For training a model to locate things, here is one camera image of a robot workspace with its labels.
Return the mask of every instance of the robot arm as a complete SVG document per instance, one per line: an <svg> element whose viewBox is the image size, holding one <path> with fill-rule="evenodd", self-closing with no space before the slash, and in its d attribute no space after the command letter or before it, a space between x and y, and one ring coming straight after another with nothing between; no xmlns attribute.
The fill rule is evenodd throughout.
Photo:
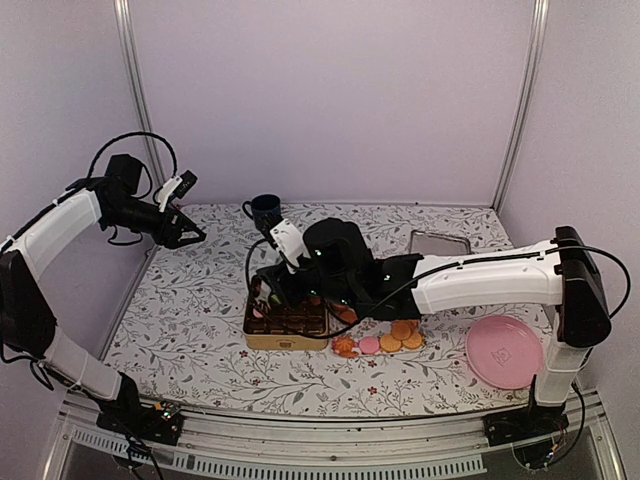
<svg viewBox="0 0 640 480"><path fill-rule="evenodd" d="M169 188L161 189L161 210L133 196L141 171L141 162L133 157L112 157L104 177L76 182L17 238L7 239L0 250L0 332L4 344L27 353L54 378L95 400L102 411L100 426L173 443L180 416L171 409L143 407L131 378L103 365L63 332L38 287L51 261L95 224L103 230L121 226L148 233L170 249L204 240L197 225L168 205L172 197L181 198L196 177L187 172L170 179L165 184Z"/></svg>
<svg viewBox="0 0 640 480"><path fill-rule="evenodd" d="M580 249L583 243L573 228L558 228L553 240L503 252L386 259L373 258L351 222L329 218L303 235L296 232L287 220L271 228L267 239L286 261L258 270L278 300L289 306L310 292L349 305L358 318L378 320L474 305L555 306L554 337L543 371L532 381L529 405L488 415L485 426L490 443L498 444L567 423L564 405L571 383L591 348L611 331L600 273Z"/></svg>

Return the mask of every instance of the wire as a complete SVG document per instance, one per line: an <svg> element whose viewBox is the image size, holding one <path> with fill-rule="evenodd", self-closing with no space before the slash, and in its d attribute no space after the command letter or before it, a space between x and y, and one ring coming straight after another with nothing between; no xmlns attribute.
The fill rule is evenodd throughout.
<svg viewBox="0 0 640 480"><path fill-rule="evenodd" d="M0 326L0 360L2 360L2 363L10 364L19 360L33 361L35 358L31 355L16 355L15 357L7 358L4 354L4 338L2 336L2 326Z"/></svg>
<svg viewBox="0 0 640 480"><path fill-rule="evenodd" d="M289 260L287 258L287 256L283 252L280 252L280 257L282 258L282 260L284 260L284 263L286 263L287 266L289 266L296 273L297 272L308 272L309 270L311 270L310 268L296 267L293 263L291 263L291 260Z"/></svg>
<svg viewBox="0 0 640 480"><path fill-rule="evenodd" d="M137 245L138 243L141 243L142 240L144 240L144 236L142 235L142 233L137 233L139 237L135 240L131 240L129 242L114 242L114 240L118 237L118 227L116 225L113 225L113 235L111 235L111 238L107 240L107 243L109 245L113 245L114 247L130 247L131 245Z"/></svg>
<svg viewBox="0 0 640 480"><path fill-rule="evenodd" d="M7 358L4 353L4 338L2 336L2 328L0 327L0 360L2 363L11 364L14 362L18 362L20 360L27 360L29 362L29 370L38 383L40 383L47 390L53 391L53 384L47 375L47 372L44 368L40 366L40 361L32 355L16 355L15 357Z"/></svg>
<svg viewBox="0 0 640 480"><path fill-rule="evenodd" d="M251 279L249 278L249 268L250 268L250 264L251 264L251 256L253 255L253 252L256 248L258 248L258 246L262 245L263 243L265 243L267 241L266 238L261 238L260 240L256 240L254 242L253 245L251 245L249 247L249 251L247 252L247 258L244 262L244 281L245 284L247 285L247 290L251 291Z"/></svg>
<svg viewBox="0 0 640 480"><path fill-rule="evenodd" d="M40 375L36 372L36 367L40 371ZM42 368L37 360L31 360L29 362L29 370L31 370L31 374L33 377L47 390L53 392L53 384L47 375L47 372L44 368Z"/></svg>
<svg viewBox="0 0 640 480"><path fill-rule="evenodd" d="M27 230L29 230L31 227L33 227L42 217L44 217L47 213L49 213L51 210L53 210L54 208L56 208L58 205L60 205L61 203L67 201L69 198L71 198L73 195L75 195L76 193L78 193L81 190L80 187L76 187L76 188L72 188L71 190L69 190L67 193L65 193L64 195L56 198L53 202L51 202L49 205L47 205L46 207L44 207L42 210L40 210L33 218L31 218L31 220L29 220L27 223L25 223L14 235L13 237L11 237L9 240L7 240L3 245L2 248L0 248L0 255L2 255L3 253L5 253L9 247L11 245L14 244L15 240L17 240L18 238L20 238L22 235L25 234L25 232Z"/></svg>
<svg viewBox="0 0 640 480"><path fill-rule="evenodd" d="M576 433L576 436L573 439L573 442L571 443L571 445L569 445L567 449L564 452L562 452L561 455L556 457L554 453L552 459L549 462L545 462L547 458L545 456L545 458L542 459L540 463L536 464L536 466L530 466L529 467L530 470L540 470L541 468L548 468L553 465L556 465L557 463L561 462L563 459L567 458L567 456L576 447L576 445L578 445L578 442L580 441L580 437L582 435L582 432L584 431L584 424L587 417L587 407L584 403L584 397L582 396L582 392L580 392L578 385L576 385L575 382L572 382L571 387L573 388L573 391L576 392L576 395L578 396L578 400L580 400L580 406L582 408L582 415L580 418L580 427L578 427L578 433Z"/></svg>
<svg viewBox="0 0 640 480"><path fill-rule="evenodd" d="M151 138L153 138L155 140L159 140L160 142L164 143L164 145L167 147L167 150L169 150L169 153L171 154L171 161L173 163L173 173L171 174L171 176L175 177L177 175L177 173L178 173L178 159L176 158L176 152L173 150L173 147L167 141L167 139L164 138L164 137L161 137L160 135L158 135L156 133L138 131L138 132L124 133L122 135L119 135L117 137L112 138L107 143L105 143L102 146L102 148L100 148L100 150L98 150L98 153L95 154L95 156L93 157L93 160L91 160L91 165L89 166L89 171L87 172L87 176L86 176L85 179L89 180L93 176L93 171L94 171L94 169L96 167L96 163L98 163L98 159L102 156L102 154L105 152L105 150L107 148L109 148L114 143L119 142L120 140L124 140L125 138L130 138L130 137L151 137Z"/></svg>
<svg viewBox="0 0 640 480"><path fill-rule="evenodd" d="M85 395L87 395L87 397L89 397L90 399L96 401L95 397L93 397L93 395L91 395L90 392L88 392L86 390L83 390L83 392L84 392ZM121 422L119 418L117 418L116 416L112 415L111 413L107 413L105 411L102 411L102 413L105 416L107 416L110 419L112 419L115 423L117 423L125 431L124 437L127 440L127 443L129 444L129 448L127 448L127 456L129 457L129 462L133 463L133 454L134 453L137 454L137 455L140 455L142 457L145 457L145 456L149 457L149 459L151 460L151 463L153 463L153 466L156 469L156 473L158 474L158 478L160 480L164 480L164 476L162 475L162 471L160 470L160 465L158 465L158 461L156 460L156 457L153 455L153 452L147 446L147 444L144 443L142 441L142 439L138 435L133 433L129 427L127 427L123 422ZM136 468L138 468L138 467L130 466L129 467L129 471L138 480L144 480L143 477L140 476L140 474L135 471Z"/></svg>
<svg viewBox="0 0 640 480"><path fill-rule="evenodd" d="M326 308L327 311L329 312L329 315L331 315L338 322L340 322L343 325L351 325L346 320L343 320L342 318L340 318L340 314L333 309L333 305L331 305L331 302L327 302L324 298L322 298L322 304L324 305L324 308Z"/></svg>
<svg viewBox="0 0 640 480"><path fill-rule="evenodd" d="M378 308L380 308L382 305L384 305L388 300L390 300L391 298L393 298L394 296L396 296L398 293L402 292L404 289L406 289L407 287L410 287L411 285L413 285L414 283L418 282L419 280L428 277L430 275L434 275L436 273L442 272L444 270L449 270L451 268L462 268L464 265L473 265L473 264L478 264L478 263L489 263L489 262L498 262L498 261L505 261L505 260L518 260L518 259L526 259L526 258L535 258L535 257L539 257L541 256L543 253L544 254L552 254L552 253L556 253L556 252L561 252L561 251L568 251L568 250L584 250L584 251L588 251L588 252L593 252L593 253L597 253L599 255L603 255L611 260L613 260L623 271L624 275L625 275L625 280L626 280L626 291L625 291L625 295L623 296L622 300L620 301L620 303L618 304L618 306L612 310L611 314L609 314L609 318L613 318L623 307L624 305L627 303L627 300L629 299L629 295L631 293L631 275L629 274L629 270L627 269L626 265L615 255L613 255L612 253L609 253L605 250L596 248L596 247L589 247L586 245L567 245L567 246L563 246L563 247L555 247L549 250L546 250L544 252L540 251L540 252L528 252L528 253L517 253L517 254L511 254L511 255L502 255L499 257L477 257L477 258L470 258L468 260L464 260L464 261L459 261L459 262L451 262L451 263L447 263L445 265L440 265L439 267L435 267L432 268L430 270L427 270L426 272L422 272L419 275L416 275L415 277L413 277L411 280L408 280L407 282L403 283L402 285L400 285L398 288L396 288L393 292L391 292L390 294L388 294L386 297L384 297L382 300L380 300L378 303L376 303L373 307L371 307L369 310L367 310L363 315L359 316L358 319L353 322L351 325L348 325L340 330L337 330L335 332L332 333L327 333L325 335L309 335L306 334L304 332L299 332L299 331L295 331L292 330L288 327L286 327L286 325L283 325L284 329L289 331L292 334L295 335L300 335L302 337L305 338L311 338L311 339L315 339L315 340L328 340L330 338L334 338L334 337L338 337L340 335L345 334L346 332L348 332L349 330L351 330L352 328L355 328L357 325L359 325L366 317L370 316L375 310L377 310ZM245 269L245 277L248 279L248 268Z"/></svg>
<svg viewBox="0 0 640 480"><path fill-rule="evenodd" d="M155 191L153 192L153 195L151 195L151 199L153 200L153 203L155 203L156 205L160 205L160 202L158 201L158 194L160 193L160 190L162 190L162 186L159 186L158 188L156 188Z"/></svg>
<svg viewBox="0 0 640 480"><path fill-rule="evenodd" d="M142 165L142 169L144 170L144 173L147 174L147 180L149 181L149 188L147 189L146 192L144 192L144 195L132 197L132 198L135 198L136 200L142 200L143 198L145 198L147 195L151 193L151 190L153 190L153 180L151 179L151 173L149 172L149 167L147 167L144 163L141 163L141 165Z"/></svg>
<svg viewBox="0 0 640 480"><path fill-rule="evenodd" d="M615 317L618 314L618 312L622 310L622 307L624 307L624 305L627 303L627 300L629 300L629 296L631 295L631 274L629 273L629 269L627 268L627 266L622 262L622 260L616 257L613 253L609 253L606 250L602 250L600 248L589 247L588 245L567 245L565 247L556 247L556 248L552 248L551 250L547 250L545 253L550 254L550 253L556 253L556 252L563 252L567 250L584 250L586 252L597 253L598 255L602 255L603 257L607 257L608 259L613 260L616 263L616 265L620 267L620 269L622 270L622 273L624 273L627 286L625 289L624 296L622 297L622 300L620 300L620 303L618 304L618 306L614 308L609 314L610 319Z"/></svg>

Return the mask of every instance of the orange cookie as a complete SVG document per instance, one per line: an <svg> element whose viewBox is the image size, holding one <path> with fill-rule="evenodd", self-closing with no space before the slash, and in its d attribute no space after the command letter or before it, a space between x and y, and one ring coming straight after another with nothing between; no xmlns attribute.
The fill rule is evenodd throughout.
<svg viewBox="0 0 640 480"><path fill-rule="evenodd" d="M356 346L351 337L338 337L333 341L333 349L337 353L350 352Z"/></svg>
<svg viewBox="0 0 640 480"><path fill-rule="evenodd" d="M355 323L355 321L358 320L358 316L356 315L356 312L354 312L351 309L345 310L344 312L340 312L339 316L340 316L340 320L348 324Z"/></svg>
<svg viewBox="0 0 640 480"><path fill-rule="evenodd" d="M338 355L344 358L356 358L358 356L358 352L340 352Z"/></svg>
<svg viewBox="0 0 640 480"><path fill-rule="evenodd" d="M422 338L422 335L420 335L418 332L414 332L409 338L402 341L402 346L408 348L409 350L417 350L422 346L423 340L424 339Z"/></svg>
<svg viewBox="0 0 640 480"><path fill-rule="evenodd" d="M405 320L405 322L411 327L412 332L417 332L420 328L420 320Z"/></svg>
<svg viewBox="0 0 640 480"><path fill-rule="evenodd" d="M345 310L349 310L349 305L341 305L339 303L332 303L331 307L336 311L336 312L344 312Z"/></svg>
<svg viewBox="0 0 640 480"><path fill-rule="evenodd" d="M380 337L380 348L388 353L394 353L402 348L402 342L391 335Z"/></svg>
<svg viewBox="0 0 640 480"><path fill-rule="evenodd" d="M411 336L411 326L407 322L393 322L391 335L396 340L406 340Z"/></svg>

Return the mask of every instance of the pink macaron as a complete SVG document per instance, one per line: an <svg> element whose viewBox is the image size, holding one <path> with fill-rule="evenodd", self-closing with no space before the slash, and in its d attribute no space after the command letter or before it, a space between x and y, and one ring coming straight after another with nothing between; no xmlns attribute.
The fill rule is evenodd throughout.
<svg viewBox="0 0 640 480"><path fill-rule="evenodd" d="M358 342L358 347L363 355L373 355L380 350L380 341L377 337L364 337Z"/></svg>

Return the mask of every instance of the cookie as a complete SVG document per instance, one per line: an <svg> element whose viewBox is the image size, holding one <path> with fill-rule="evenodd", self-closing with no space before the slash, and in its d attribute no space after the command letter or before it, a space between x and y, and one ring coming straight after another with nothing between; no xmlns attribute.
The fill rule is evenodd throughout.
<svg viewBox="0 0 640 480"><path fill-rule="evenodd" d="M348 324L355 323L356 320L358 320L358 316L356 315L356 312L354 312L351 309L345 310L344 312L340 312L339 318L340 320Z"/></svg>
<svg viewBox="0 0 640 480"><path fill-rule="evenodd" d="M380 348L388 353L394 353L402 348L402 342L391 335L380 337Z"/></svg>
<svg viewBox="0 0 640 480"><path fill-rule="evenodd" d="M414 332L409 338L402 341L402 346L408 348L409 350L417 350L422 346L423 340L424 339L422 338L422 335L420 335L418 332Z"/></svg>
<svg viewBox="0 0 640 480"><path fill-rule="evenodd" d="M364 337L358 342L358 348L363 355L373 355L380 350L380 340L376 337Z"/></svg>
<svg viewBox="0 0 640 480"><path fill-rule="evenodd" d="M403 322L411 327L412 332L417 332L420 328L420 320L403 320Z"/></svg>
<svg viewBox="0 0 640 480"><path fill-rule="evenodd" d="M411 336L411 326L407 322L393 322L391 335L396 340L406 340Z"/></svg>
<svg viewBox="0 0 640 480"><path fill-rule="evenodd" d="M349 305L342 305L339 303L332 303L330 305L331 305L331 308L336 312L344 312L346 310L349 310Z"/></svg>
<svg viewBox="0 0 640 480"><path fill-rule="evenodd" d="M338 355L344 358L356 358L358 356L358 352L340 352Z"/></svg>
<svg viewBox="0 0 640 480"><path fill-rule="evenodd" d="M333 350L336 353L350 352L355 346L356 342L351 337L338 337L333 340Z"/></svg>

